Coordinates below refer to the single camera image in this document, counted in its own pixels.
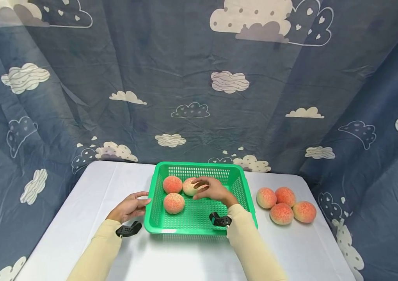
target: arm sleeve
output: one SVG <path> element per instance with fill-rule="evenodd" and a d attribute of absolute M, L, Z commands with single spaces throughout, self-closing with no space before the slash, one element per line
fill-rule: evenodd
<path fill-rule="evenodd" d="M 227 229 L 230 244 L 243 266 L 247 281 L 287 281 L 287 276 L 261 239 L 252 215 L 240 204 L 229 208 L 232 223 Z"/>
<path fill-rule="evenodd" d="M 120 227 L 114 220 L 102 222 L 67 281 L 105 281 L 121 247 L 121 238 L 115 233 Z"/>

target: pink peach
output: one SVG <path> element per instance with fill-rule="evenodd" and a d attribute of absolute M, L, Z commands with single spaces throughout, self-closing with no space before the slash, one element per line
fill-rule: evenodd
<path fill-rule="evenodd" d="M 275 195 L 277 196 L 277 204 L 285 203 L 290 208 L 296 204 L 296 195 L 288 187 L 280 187 L 275 191 Z"/>
<path fill-rule="evenodd" d="M 263 187 L 256 193 L 256 202 L 264 209 L 271 209 L 277 202 L 277 196 L 271 189 Z"/>
<path fill-rule="evenodd" d="M 270 216 L 276 224 L 290 224 L 293 221 L 294 214 L 290 206 L 285 203 L 275 204 L 270 211 Z"/>
<path fill-rule="evenodd" d="M 168 213 L 180 213 L 185 207 L 185 199 L 178 193 L 169 193 L 163 200 L 163 207 Z"/>
<path fill-rule="evenodd" d="M 163 189 L 166 193 L 180 193 L 182 191 L 182 181 L 176 176 L 169 176 L 163 181 Z"/>
<path fill-rule="evenodd" d="M 194 188 L 194 186 L 196 184 L 192 184 L 191 182 L 193 180 L 196 180 L 196 178 L 187 178 L 184 182 L 183 182 L 183 192 L 188 195 L 188 196 L 194 196 L 196 195 L 196 193 L 198 193 L 199 189 L 202 189 L 204 187 L 206 187 L 207 185 L 204 184 L 202 186 L 199 186 L 197 189 Z"/>
<path fill-rule="evenodd" d="M 300 222 L 311 224 L 316 218 L 316 208 L 308 201 L 297 202 L 293 206 L 294 218 Z"/>

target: basket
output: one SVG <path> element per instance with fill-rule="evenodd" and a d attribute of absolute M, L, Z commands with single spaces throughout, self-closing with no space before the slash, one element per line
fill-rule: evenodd
<path fill-rule="evenodd" d="M 192 177 L 214 177 L 230 190 L 241 206 L 252 213 L 255 225 L 255 208 L 244 177 L 243 169 L 232 164 L 160 162 L 155 166 L 152 176 L 149 198 L 151 203 L 146 206 L 144 226 L 152 234 L 187 234 L 187 235 L 226 235 L 227 229 L 212 225 L 209 216 L 217 212 L 219 216 L 227 215 L 227 207 L 218 201 L 208 198 L 193 200 L 181 192 L 185 199 L 185 208 L 180 213 L 172 215 L 163 207 L 166 196 L 163 190 L 163 180 L 168 176 L 179 177 L 182 181 Z"/>

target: white tablecloth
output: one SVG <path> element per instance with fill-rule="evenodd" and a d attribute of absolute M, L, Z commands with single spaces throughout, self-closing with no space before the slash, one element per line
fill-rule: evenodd
<path fill-rule="evenodd" d="M 93 162 L 60 208 L 16 281 L 64 281 L 101 222 L 129 193 L 149 190 L 155 165 Z M 261 187 L 287 186 L 318 210 L 310 225 L 277 226 L 256 203 L 261 236 L 290 281 L 355 281 L 305 181 L 296 175 L 245 172 L 255 203 Z M 225 238 L 150 235 L 124 238 L 108 281 L 246 280 Z"/>

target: blue curtain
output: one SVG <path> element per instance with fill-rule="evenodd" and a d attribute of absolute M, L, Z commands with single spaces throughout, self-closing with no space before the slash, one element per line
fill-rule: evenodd
<path fill-rule="evenodd" d="M 357 281 L 398 280 L 398 0 L 9 2 L 1 281 L 98 159 L 299 174 Z"/>

